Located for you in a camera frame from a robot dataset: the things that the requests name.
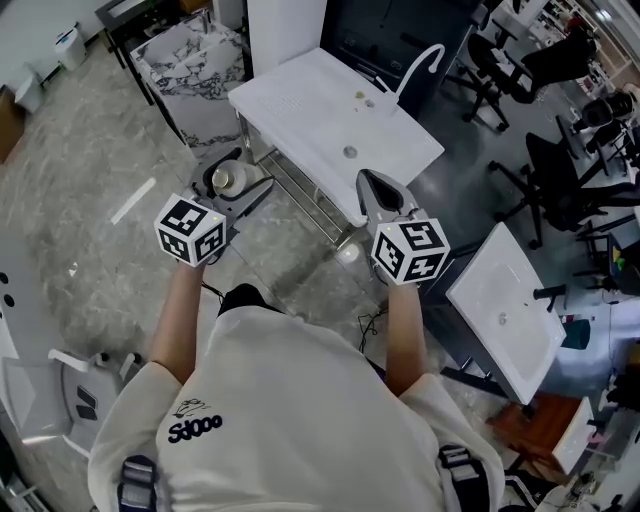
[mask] black cable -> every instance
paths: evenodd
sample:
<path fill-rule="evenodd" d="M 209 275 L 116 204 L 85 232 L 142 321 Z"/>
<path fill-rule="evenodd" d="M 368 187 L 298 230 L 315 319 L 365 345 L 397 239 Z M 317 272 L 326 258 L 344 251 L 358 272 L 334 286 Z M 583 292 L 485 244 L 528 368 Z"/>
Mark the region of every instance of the black cable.
<path fill-rule="evenodd" d="M 222 300 L 224 299 L 224 295 L 222 294 L 222 292 L 220 292 L 220 290 L 214 288 L 211 285 L 208 285 L 204 281 L 202 281 L 202 287 L 205 290 L 209 290 L 211 293 L 214 293 L 215 295 L 217 295 L 218 296 L 218 300 L 220 301 L 220 304 L 222 304 Z"/>
<path fill-rule="evenodd" d="M 378 311 L 375 315 L 371 316 L 370 314 L 366 314 L 366 315 L 359 315 L 358 316 L 358 323 L 360 324 L 360 332 L 362 332 L 362 339 L 360 340 L 360 346 L 358 347 L 358 350 L 364 354 L 364 348 L 367 345 L 367 333 L 371 332 L 371 334 L 373 334 L 374 336 L 378 335 L 378 330 L 375 327 L 375 321 L 376 318 L 380 318 L 382 315 L 385 315 L 386 313 L 388 313 L 389 310 L 388 309 L 381 309 L 380 311 Z M 369 318 L 369 323 L 367 324 L 366 327 L 362 327 L 362 319 L 363 318 Z"/>

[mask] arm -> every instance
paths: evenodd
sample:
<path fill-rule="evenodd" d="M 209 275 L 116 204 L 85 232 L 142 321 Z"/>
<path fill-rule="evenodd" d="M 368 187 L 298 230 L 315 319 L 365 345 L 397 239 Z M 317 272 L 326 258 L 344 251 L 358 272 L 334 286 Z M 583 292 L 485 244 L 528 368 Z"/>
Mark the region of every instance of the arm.
<path fill-rule="evenodd" d="M 205 266 L 179 263 L 173 274 L 149 360 L 164 366 L 184 384 L 196 364 L 198 308 Z"/>
<path fill-rule="evenodd" d="M 389 285 L 387 387 L 400 396 L 426 373 L 427 349 L 415 284 Z"/>

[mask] chair armrest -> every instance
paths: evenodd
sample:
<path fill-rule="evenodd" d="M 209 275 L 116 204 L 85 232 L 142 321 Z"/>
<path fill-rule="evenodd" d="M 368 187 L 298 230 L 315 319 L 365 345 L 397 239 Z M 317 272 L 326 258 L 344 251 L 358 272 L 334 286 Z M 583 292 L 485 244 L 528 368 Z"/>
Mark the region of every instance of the chair armrest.
<path fill-rule="evenodd" d="M 84 359 L 79 359 L 67 352 L 62 352 L 61 350 L 52 349 L 49 351 L 49 359 L 57 359 L 63 364 L 67 366 L 71 366 L 75 368 L 79 372 L 87 373 L 89 368 L 91 367 L 91 363 Z"/>

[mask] brown wooden furniture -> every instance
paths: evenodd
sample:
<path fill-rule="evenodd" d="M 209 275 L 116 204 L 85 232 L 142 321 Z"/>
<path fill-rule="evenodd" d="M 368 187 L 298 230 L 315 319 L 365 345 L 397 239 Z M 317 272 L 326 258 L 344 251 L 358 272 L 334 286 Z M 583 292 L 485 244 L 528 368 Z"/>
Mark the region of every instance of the brown wooden furniture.
<path fill-rule="evenodd" d="M 559 472 L 553 455 L 563 434 L 580 407 L 581 400 L 538 392 L 527 407 L 511 403 L 487 424 L 509 448 L 528 462 L 539 462 Z"/>
<path fill-rule="evenodd" d="M 0 89 L 0 163 L 4 163 L 9 153 L 24 133 L 24 110 L 14 103 L 13 93 L 7 88 Z"/>

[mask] black office chair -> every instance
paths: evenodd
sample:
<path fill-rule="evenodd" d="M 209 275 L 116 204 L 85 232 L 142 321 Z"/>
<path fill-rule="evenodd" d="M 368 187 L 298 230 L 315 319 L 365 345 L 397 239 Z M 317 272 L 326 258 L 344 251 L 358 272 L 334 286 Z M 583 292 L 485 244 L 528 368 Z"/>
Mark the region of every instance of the black office chair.
<path fill-rule="evenodd" d="M 589 74 L 589 61 L 596 52 L 593 39 L 584 29 L 576 27 L 566 39 L 526 55 L 521 62 L 514 60 L 504 52 L 504 55 L 514 66 L 509 75 L 500 69 L 499 61 L 492 53 L 495 49 L 501 49 L 509 37 L 514 36 L 506 32 L 505 29 L 501 29 L 494 44 L 478 34 L 472 34 L 469 36 L 468 49 L 471 60 L 479 68 L 478 71 L 474 72 L 465 64 L 460 63 L 458 65 L 460 74 L 467 75 L 470 80 L 459 76 L 447 75 L 445 77 L 446 80 L 476 93 L 473 109 L 462 119 L 467 122 L 472 121 L 486 100 L 502 121 L 498 125 L 498 131 L 501 132 L 509 127 L 509 121 L 500 108 L 500 97 L 503 94 L 510 95 L 518 103 L 533 103 L 541 87 L 581 78 Z M 482 79 L 486 76 L 489 79 L 483 82 Z M 528 77 L 531 81 L 530 88 L 520 83 L 523 76 Z"/>
<path fill-rule="evenodd" d="M 496 222 L 513 217 L 526 206 L 531 207 L 536 238 L 529 247 L 542 247 L 541 212 L 549 224 L 560 231 L 578 231 L 582 222 L 593 215 L 606 215 L 601 208 L 606 206 L 626 207 L 640 205 L 640 173 L 635 183 L 619 183 L 608 187 L 584 188 L 600 170 L 606 169 L 608 161 L 598 146 L 598 160 L 578 178 L 573 160 L 564 140 L 549 142 L 533 133 L 527 134 L 527 150 L 534 172 L 525 165 L 521 174 L 526 181 L 498 162 L 489 164 L 490 171 L 501 171 L 522 192 L 523 198 L 507 213 L 496 213 Z"/>
<path fill-rule="evenodd" d="M 582 109 L 582 117 L 574 123 L 576 132 L 587 128 L 605 126 L 614 120 L 629 119 L 635 107 L 635 100 L 631 93 L 615 91 L 605 98 L 591 101 Z"/>

